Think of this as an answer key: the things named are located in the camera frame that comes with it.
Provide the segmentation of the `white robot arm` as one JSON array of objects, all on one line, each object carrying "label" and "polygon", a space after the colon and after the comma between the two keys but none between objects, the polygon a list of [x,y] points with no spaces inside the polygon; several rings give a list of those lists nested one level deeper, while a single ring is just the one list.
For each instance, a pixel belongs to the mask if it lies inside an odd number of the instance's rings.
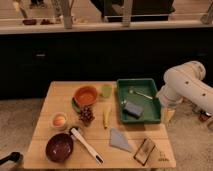
[{"label": "white robot arm", "polygon": [[205,75],[206,69],[199,61],[174,66],[164,73],[165,84],[156,94],[161,104],[163,123],[170,121],[184,98],[213,114],[213,87],[203,82]]}]

